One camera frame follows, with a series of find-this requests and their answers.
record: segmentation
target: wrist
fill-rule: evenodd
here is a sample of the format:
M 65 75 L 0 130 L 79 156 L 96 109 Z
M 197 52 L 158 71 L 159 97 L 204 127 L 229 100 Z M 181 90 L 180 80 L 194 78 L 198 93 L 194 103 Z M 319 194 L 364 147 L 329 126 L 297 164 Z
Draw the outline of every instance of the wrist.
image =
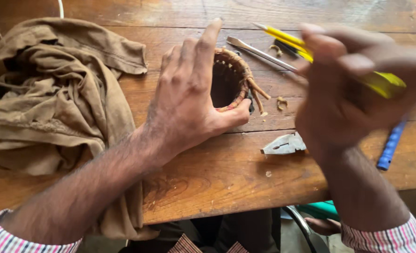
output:
M 171 149 L 166 147 L 164 138 L 153 133 L 146 124 L 142 124 L 128 137 L 128 146 L 131 149 L 133 157 L 137 154 L 142 160 L 145 167 L 151 170 L 158 169 L 168 163 L 174 155 Z

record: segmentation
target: wood shaving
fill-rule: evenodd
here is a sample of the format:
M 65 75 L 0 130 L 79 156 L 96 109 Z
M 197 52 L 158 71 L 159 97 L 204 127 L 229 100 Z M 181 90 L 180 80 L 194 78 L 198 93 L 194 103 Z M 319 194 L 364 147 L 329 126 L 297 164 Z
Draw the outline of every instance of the wood shaving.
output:
M 281 106 L 282 104 L 287 108 L 287 104 L 288 104 L 287 103 L 287 100 L 284 99 L 284 98 L 282 98 L 282 97 L 278 97 L 277 98 L 277 108 L 280 111 L 283 111 L 284 110 L 284 108 Z
M 271 45 L 269 47 L 269 49 L 272 49 L 272 48 L 277 50 L 277 57 L 280 57 L 280 56 L 283 55 L 283 52 L 281 51 L 281 49 L 277 45 Z

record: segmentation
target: wood grain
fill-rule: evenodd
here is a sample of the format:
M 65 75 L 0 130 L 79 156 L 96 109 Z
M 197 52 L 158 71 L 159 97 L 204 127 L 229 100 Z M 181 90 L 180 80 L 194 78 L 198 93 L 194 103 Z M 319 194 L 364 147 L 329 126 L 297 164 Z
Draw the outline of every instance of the wood grain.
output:
M 178 155 L 144 181 L 148 224 L 328 199 L 326 181 L 304 153 L 263 155 L 263 147 L 290 130 L 224 134 Z M 374 162 L 387 132 L 361 145 Z M 416 122 L 407 124 L 385 177 L 399 190 L 416 188 Z
M 341 23 L 388 32 L 398 43 L 416 46 L 416 0 L 70 0 L 64 1 L 64 8 L 65 17 L 95 22 L 147 45 L 149 72 L 120 80 L 137 126 L 144 122 L 155 93 L 161 56 L 185 37 L 199 37 L 203 27 L 216 17 L 224 20 L 219 47 L 226 45 L 225 38 L 231 35 L 268 51 L 273 39 L 258 31 L 251 21 L 295 35 L 300 22 Z M 0 32 L 3 35 L 24 20 L 58 15 L 56 0 L 0 0 Z M 236 51 L 229 45 L 227 48 Z M 255 112 L 250 123 L 178 155 L 162 172 L 150 175 L 144 181 L 147 224 L 328 198 L 323 175 L 308 154 L 265 156 L 259 152 L 274 138 L 294 131 L 294 116 L 303 101 L 304 87 L 285 77 L 280 68 L 247 53 L 242 57 L 256 82 L 272 96 L 270 101 L 263 100 L 269 115 L 261 118 Z M 276 109 L 278 96 L 289 101 L 283 112 Z M 374 162 L 386 137 L 387 132 L 379 131 L 362 143 Z M 272 176 L 266 177 L 266 171 Z M 416 108 L 385 176 L 399 190 L 416 189 Z M 60 177 L 0 170 L 0 210 L 18 206 Z
M 297 30 L 301 22 L 342 24 L 377 32 L 416 33 L 416 0 L 111 0 L 65 1 L 67 18 L 104 26 L 193 27 L 222 18 L 224 28 L 256 29 L 261 22 Z M 58 17 L 56 0 L 0 0 L 0 31 L 39 17 Z

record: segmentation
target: fingernail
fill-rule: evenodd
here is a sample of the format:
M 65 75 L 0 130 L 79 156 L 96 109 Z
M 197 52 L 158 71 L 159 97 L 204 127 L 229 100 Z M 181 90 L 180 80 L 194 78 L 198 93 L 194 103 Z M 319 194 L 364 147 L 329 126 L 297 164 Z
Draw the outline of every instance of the fingernail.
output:
M 323 27 L 309 23 L 301 23 L 300 29 L 313 34 L 322 34 L 326 32 L 326 30 Z

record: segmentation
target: striped shirt sleeve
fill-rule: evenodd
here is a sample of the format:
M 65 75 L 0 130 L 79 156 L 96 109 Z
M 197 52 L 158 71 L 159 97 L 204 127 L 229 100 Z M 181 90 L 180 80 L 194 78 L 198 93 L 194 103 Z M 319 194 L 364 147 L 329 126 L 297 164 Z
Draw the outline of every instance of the striped shirt sleeve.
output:
M 1 211 L 0 218 L 9 211 Z M 0 226 L 0 253 L 75 253 L 80 243 L 81 239 L 66 245 L 32 243 L 8 233 Z
M 416 219 L 385 231 L 363 232 L 342 223 L 342 242 L 356 252 L 416 253 Z

